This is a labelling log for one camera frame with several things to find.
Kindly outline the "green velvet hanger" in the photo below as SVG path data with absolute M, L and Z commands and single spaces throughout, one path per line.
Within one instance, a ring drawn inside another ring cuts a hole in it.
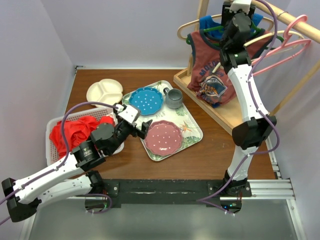
M 252 27 L 252 29 L 251 29 L 250 37 L 245 41 L 245 43 L 246 43 L 246 45 L 244 45 L 245 47 L 249 46 L 250 44 L 256 43 L 260 40 L 264 40 L 264 39 L 272 40 L 274 37 L 274 35 L 271 32 L 267 32 L 265 29 L 258 28 L 257 26 L 255 26 L 255 24 L 253 22 L 251 23 L 251 27 Z M 202 29 L 202 31 L 204 33 L 212 31 L 212 30 L 214 30 L 214 28 Z M 221 38 L 214 37 L 214 40 L 217 41 L 217 42 L 213 43 L 214 49 L 217 49 L 217 50 L 220 49 L 220 44 L 219 44 L 220 39 Z

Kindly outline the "red tank top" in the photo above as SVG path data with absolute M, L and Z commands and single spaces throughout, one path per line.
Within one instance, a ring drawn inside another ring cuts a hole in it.
M 86 115 L 80 117 L 78 120 L 66 120 L 64 123 L 64 133 L 69 146 L 69 149 L 79 146 L 82 142 L 86 141 L 90 133 L 94 131 L 100 124 L 112 124 L 115 126 L 114 119 L 107 115 L 97 120 L 94 116 Z M 53 127 L 49 139 L 56 147 L 58 152 L 58 159 L 66 155 L 67 149 L 61 134 L 61 121 Z

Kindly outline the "cream wooden hanger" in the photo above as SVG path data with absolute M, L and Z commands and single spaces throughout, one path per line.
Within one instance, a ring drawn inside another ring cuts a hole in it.
M 278 65 L 281 65 L 287 61 L 290 61 L 292 60 L 293 58 L 297 57 L 299 54 L 301 54 L 304 50 L 306 50 L 309 45 L 311 44 L 311 39 L 306 39 L 301 33 L 299 32 L 296 32 L 296 31 L 292 31 L 291 28 L 294 27 L 295 24 L 299 23 L 299 22 L 306 22 L 308 20 L 308 17 L 306 15 L 301 15 L 299 17 L 297 17 L 293 22 L 291 22 L 287 28 L 285 30 L 278 30 L 276 32 L 276 38 L 279 37 L 278 34 L 282 34 L 282 37 L 280 37 L 279 39 L 282 41 L 281 42 L 281 45 L 279 45 L 278 47 L 276 48 L 271 48 L 270 51 L 268 53 L 266 53 L 265 57 L 270 57 L 270 56 L 273 56 L 273 55 L 277 55 L 277 54 L 280 54 L 280 53 L 283 53 L 283 52 L 286 52 L 288 50 L 291 50 L 291 49 L 294 49 L 296 48 L 297 46 L 300 46 L 300 45 L 303 45 L 303 47 L 297 51 L 295 54 L 287 57 L 287 58 L 284 58 L 268 67 L 265 67 L 259 71 L 256 71 L 255 73 L 253 73 L 253 76 L 257 76 L 261 73 L 264 73 L 272 68 L 275 68 L 277 67 Z M 269 32 L 267 34 L 264 34 L 262 36 L 259 36 L 259 37 L 254 37 L 252 40 L 249 40 L 247 41 L 245 44 L 244 44 L 244 47 L 248 47 L 252 44 L 255 44 L 256 42 L 261 42 L 262 40 L 264 39 L 269 39 L 269 40 L 272 40 L 271 37 L 273 37 L 275 32 Z M 294 41 L 290 41 L 290 38 L 293 36 L 293 35 L 296 35 L 298 36 L 298 39 L 297 40 L 294 40 Z M 254 67 L 257 66 L 258 62 L 262 59 L 262 56 L 259 56 L 259 57 L 253 57 L 252 58 L 252 64 Z M 212 73 L 215 73 L 218 69 L 223 69 L 223 67 L 221 66 L 221 63 L 219 62 L 215 67 L 214 69 L 212 70 Z

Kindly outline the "maroon motorcycle tank top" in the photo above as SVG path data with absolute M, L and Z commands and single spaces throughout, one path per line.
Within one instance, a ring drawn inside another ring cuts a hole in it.
M 188 35 L 192 49 L 193 67 L 187 88 L 213 108 L 225 105 L 236 97 L 236 91 L 228 75 L 221 68 L 219 39 L 203 30 Z

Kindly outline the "pink plastic hanger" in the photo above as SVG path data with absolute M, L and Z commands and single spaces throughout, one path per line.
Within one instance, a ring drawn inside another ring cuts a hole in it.
M 259 74 L 262 74 L 268 70 L 271 70 L 295 57 L 297 57 L 299 54 L 301 54 L 304 50 L 306 50 L 312 40 L 311 39 L 307 39 L 307 38 L 303 38 L 301 37 L 302 35 L 300 33 L 297 33 L 297 32 L 294 32 L 292 31 L 291 29 L 293 27 L 296 26 L 296 24 L 298 23 L 306 23 L 308 20 L 308 16 L 305 15 L 305 14 L 302 14 L 298 17 L 296 17 L 287 27 L 284 31 L 282 31 L 282 37 L 283 37 L 283 42 L 281 43 L 280 46 L 276 47 L 275 49 L 267 49 L 267 52 L 266 53 L 263 53 L 259 58 L 256 58 L 253 62 L 252 62 L 252 65 L 253 65 L 253 76 L 257 76 Z M 291 37 L 294 35 L 294 34 L 297 34 L 299 35 L 301 38 L 297 39 L 297 40 L 294 40 L 294 41 L 290 41 Z M 261 70 L 258 70 L 258 71 L 255 71 L 256 67 L 258 66 L 258 64 L 264 59 L 264 58 L 267 58 L 267 57 L 271 57 L 273 55 L 276 55 L 276 54 L 279 54 L 279 53 L 282 53 L 282 52 L 285 52 L 287 49 L 293 49 L 293 48 L 296 48 L 298 46 L 302 46 L 302 48 L 297 51 L 296 53 L 294 53 L 293 55 L 283 59 L 283 60 L 280 60 L 268 67 L 265 67 Z

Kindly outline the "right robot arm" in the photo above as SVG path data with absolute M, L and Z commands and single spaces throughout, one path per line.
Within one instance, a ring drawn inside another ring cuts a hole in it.
M 251 160 L 277 123 L 261 101 L 253 78 L 252 61 L 245 47 L 251 35 L 254 12 L 255 6 L 250 0 L 226 1 L 222 6 L 224 32 L 219 42 L 220 63 L 235 89 L 242 115 L 242 123 L 232 129 L 235 150 L 217 191 L 230 197 L 245 189 Z

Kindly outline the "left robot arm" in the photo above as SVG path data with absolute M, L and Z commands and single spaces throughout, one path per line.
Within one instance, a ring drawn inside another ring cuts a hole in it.
M 61 199 L 77 195 L 102 196 L 104 190 L 100 174 L 93 169 L 105 162 L 128 136 L 145 139 L 152 121 L 135 122 L 125 119 L 116 126 L 102 123 L 82 142 L 54 164 L 22 179 L 2 181 L 9 213 L 13 223 L 33 216 L 38 209 Z

